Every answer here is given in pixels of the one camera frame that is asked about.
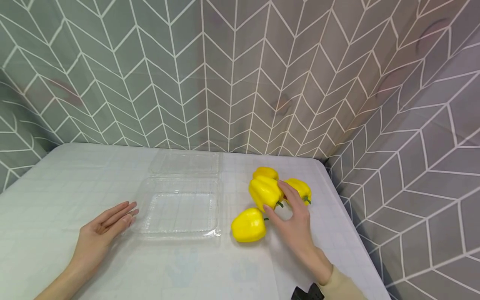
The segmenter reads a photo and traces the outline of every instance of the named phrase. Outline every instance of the clear plastic container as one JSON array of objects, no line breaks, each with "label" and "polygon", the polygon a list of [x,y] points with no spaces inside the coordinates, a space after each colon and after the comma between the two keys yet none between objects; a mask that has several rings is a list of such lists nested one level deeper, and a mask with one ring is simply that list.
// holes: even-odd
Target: clear plastic container
[{"label": "clear plastic container", "polygon": [[152,176],[185,177],[220,174],[220,153],[186,150],[159,151],[150,164]]},{"label": "clear plastic container", "polygon": [[146,240],[219,236],[220,155],[160,150],[150,165],[151,176],[135,195],[140,213],[132,230],[137,236]]}]

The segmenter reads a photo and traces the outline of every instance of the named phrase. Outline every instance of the table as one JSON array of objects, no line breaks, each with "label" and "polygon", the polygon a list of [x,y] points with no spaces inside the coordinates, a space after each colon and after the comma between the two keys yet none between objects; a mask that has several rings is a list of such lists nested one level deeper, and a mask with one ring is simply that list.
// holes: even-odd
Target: table
[{"label": "table", "polygon": [[[0,195],[0,294],[32,299],[71,258],[79,228],[107,208],[133,201],[148,166],[167,149],[64,144]],[[312,189],[317,246],[370,300],[390,299],[323,165],[311,158],[224,153],[222,234],[194,241],[116,240],[98,274],[76,299],[290,299],[312,276],[274,228],[257,243],[238,244],[231,221],[253,202],[248,182],[258,166]],[[276,210],[291,215],[288,205]]]}]

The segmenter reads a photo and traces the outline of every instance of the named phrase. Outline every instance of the geometric pattern backdrop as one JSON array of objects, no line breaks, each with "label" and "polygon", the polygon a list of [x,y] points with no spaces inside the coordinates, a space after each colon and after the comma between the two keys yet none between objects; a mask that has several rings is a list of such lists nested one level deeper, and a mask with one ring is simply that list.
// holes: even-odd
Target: geometric pattern backdrop
[{"label": "geometric pattern backdrop", "polygon": [[69,142],[314,157],[395,298],[473,299],[478,11],[2,0],[0,189]]},{"label": "geometric pattern backdrop", "polygon": [[480,2],[463,4],[327,162],[393,299],[480,298]]},{"label": "geometric pattern backdrop", "polygon": [[75,141],[324,162],[375,88],[393,28],[408,31],[416,2],[402,3],[4,0],[1,96],[34,117],[20,122],[47,151]]}]

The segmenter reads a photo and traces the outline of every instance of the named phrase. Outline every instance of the yellow bell pepper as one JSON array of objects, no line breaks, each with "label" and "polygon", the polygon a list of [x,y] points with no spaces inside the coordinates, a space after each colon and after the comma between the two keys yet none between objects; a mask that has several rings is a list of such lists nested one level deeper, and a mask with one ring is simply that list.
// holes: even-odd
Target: yellow bell pepper
[{"label": "yellow bell pepper", "polygon": [[253,173],[253,179],[257,178],[260,175],[278,180],[278,173],[274,169],[269,167],[258,167],[257,170]]},{"label": "yellow bell pepper", "polygon": [[267,233],[264,217],[256,207],[243,211],[231,225],[233,237],[241,243],[260,240]]},{"label": "yellow bell pepper", "polygon": [[275,179],[259,175],[250,181],[248,191],[250,192],[253,201],[255,201],[255,204],[257,204],[258,209],[263,213],[265,212],[264,204],[272,209],[275,209],[277,205],[283,207],[281,201],[283,200],[284,194],[278,187]]},{"label": "yellow bell pepper", "polygon": [[288,180],[285,180],[285,182],[299,192],[300,198],[303,199],[303,203],[305,205],[312,204],[312,191],[305,182],[295,178],[290,178]]}]

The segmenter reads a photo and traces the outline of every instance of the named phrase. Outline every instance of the black object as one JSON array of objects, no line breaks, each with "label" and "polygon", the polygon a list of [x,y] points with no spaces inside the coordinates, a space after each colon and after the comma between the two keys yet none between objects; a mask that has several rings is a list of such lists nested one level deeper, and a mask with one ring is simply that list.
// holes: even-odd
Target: black object
[{"label": "black object", "polygon": [[324,300],[325,296],[322,294],[318,285],[312,283],[308,293],[299,287],[295,287],[292,294],[292,300]]}]

